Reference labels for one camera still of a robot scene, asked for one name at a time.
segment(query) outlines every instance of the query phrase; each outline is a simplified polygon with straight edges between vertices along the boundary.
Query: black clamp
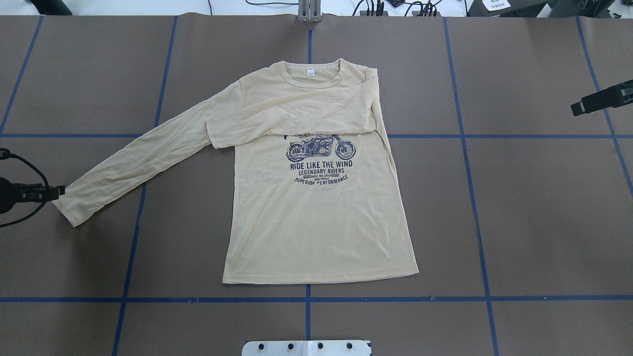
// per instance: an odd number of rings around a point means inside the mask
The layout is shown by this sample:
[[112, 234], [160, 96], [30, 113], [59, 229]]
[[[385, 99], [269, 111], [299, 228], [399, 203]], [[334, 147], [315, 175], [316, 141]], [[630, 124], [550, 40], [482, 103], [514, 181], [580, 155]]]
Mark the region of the black clamp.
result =
[[631, 103], [633, 103], [633, 80], [628, 80], [585, 96], [578, 103], [572, 104], [572, 112], [574, 116], [578, 116]]

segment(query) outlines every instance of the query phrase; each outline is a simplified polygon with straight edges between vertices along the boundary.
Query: white label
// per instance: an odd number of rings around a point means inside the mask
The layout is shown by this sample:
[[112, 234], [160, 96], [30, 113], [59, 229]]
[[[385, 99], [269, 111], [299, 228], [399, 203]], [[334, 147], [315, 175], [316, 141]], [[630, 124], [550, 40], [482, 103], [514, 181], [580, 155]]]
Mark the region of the white label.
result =
[[488, 11], [497, 11], [510, 7], [508, 0], [482, 0], [482, 2]]

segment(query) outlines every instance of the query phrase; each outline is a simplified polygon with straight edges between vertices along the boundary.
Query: white metal bracket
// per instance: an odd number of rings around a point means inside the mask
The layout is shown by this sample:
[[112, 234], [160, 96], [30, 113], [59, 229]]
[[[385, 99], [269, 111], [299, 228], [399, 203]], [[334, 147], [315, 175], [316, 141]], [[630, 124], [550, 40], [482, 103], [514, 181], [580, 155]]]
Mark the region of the white metal bracket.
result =
[[299, 0], [299, 22], [321, 22], [321, 0]]
[[372, 356], [367, 340], [249, 341], [242, 356]]

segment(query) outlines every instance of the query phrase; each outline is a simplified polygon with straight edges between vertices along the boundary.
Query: cable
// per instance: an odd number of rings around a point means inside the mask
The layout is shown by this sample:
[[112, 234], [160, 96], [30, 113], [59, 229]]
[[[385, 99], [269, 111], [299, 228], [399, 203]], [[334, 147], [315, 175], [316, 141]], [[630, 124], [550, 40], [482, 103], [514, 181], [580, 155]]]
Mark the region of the cable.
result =
[[407, 2], [406, 2], [406, 1], [404, 1], [404, 0], [402, 0], [402, 1], [400, 1], [400, 0], [394, 0], [394, 2], [395, 2], [395, 3], [405, 4], [405, 5], [410, 5], [410, 4], [412, 4], [412, 3], [407, 3]]
[[409, 7], [406, 9], [406, 12], [404, 13], [404, 15], [408, 15], [409, 14], [409, 10], [411, 10], [411, 7], [415, 4], [419, 4], [420, 5], [420, 12], [423, 11], [424, 8], [424, 4], [422, 4], [421, 1], [413, 1], [412, 3], [409, 4]]
[[247, 4], [251, 5], [299, 5], [299, 3], [252, 3], [248, 0], [245, 0]]
[[354, 8], [354, 12], [352, 13], [352, 16], [356, 16], [356, 10], [358, 10], [358, 8], [360, 7], [360, 4], [363, 3], [363, 0], [358, 1], [358, 4], [356, 4], [356, 7]]
[[[24, 162], [24, 164], [28, 165], [32, 170], [35, 171], [35, 173], [39, 174], [40, 177], [42, 177], [42, 180], [44, 181], [44, 187], [48, 188], [48, 180], [46, 179], [46, 176], [39, 170], [37, 169], [34, 165], [32, 165], [29, 161], [25, 160], [24, 158], [18, 156], [18, 155], [14, 155], [14, 154], [10, 154], [11, 158], [17, 158], [18, 160]], [[15, 225], [19, 222], [23, 222], [24, 220], [27, 220], [28, 218], [30, 218], [31, 216], [37, 214], [38, 211], [40, 211], [40, 209], [42, 209], [44, 207], [44, 205], [46, 204], [46, 202], [41, 203], [37, 208], [35, 208], [35, 210], [33, 210], [32, 213], [28, 214], [27, 216], [18, 219], [16, 221], [12, 221], [12, 222], [8, 222], [6, 224], [0, 224], [0, 227], [7, 227], [7, 226], [11, 226], [11, 225]]]

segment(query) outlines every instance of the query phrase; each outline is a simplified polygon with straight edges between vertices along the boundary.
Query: neckline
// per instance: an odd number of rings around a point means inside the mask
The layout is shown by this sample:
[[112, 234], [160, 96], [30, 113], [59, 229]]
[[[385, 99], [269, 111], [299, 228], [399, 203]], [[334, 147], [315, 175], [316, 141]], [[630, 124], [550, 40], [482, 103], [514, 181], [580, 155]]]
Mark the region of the neckline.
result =
[[[281, 76], [284, 78], [284, 80], [292, 86], [301, 87], [301, 88], [323, 89], [323, 88], [333, 87], [343, 80], [346, 64], [347, 62], [344, 59], [339, 58], [338, 60], [335, 60], [332, 63], [319, 63], [319, 64], [289, 63], [286, 61], [281, 61], [277, 63], [277, 67], [279, 68], [279, 72], [281, 73]], [[339, 68], [339, 71], [336, 73], [334, 78], [328, 80], [327, 82], [322, 82], [322, 83], [304, 83], [304, 82], [296, 81], [290, 76], [287, 70], [287, 68], [327, 68], [327, 67], [334, 67], [334, 66], [337, 66]]]

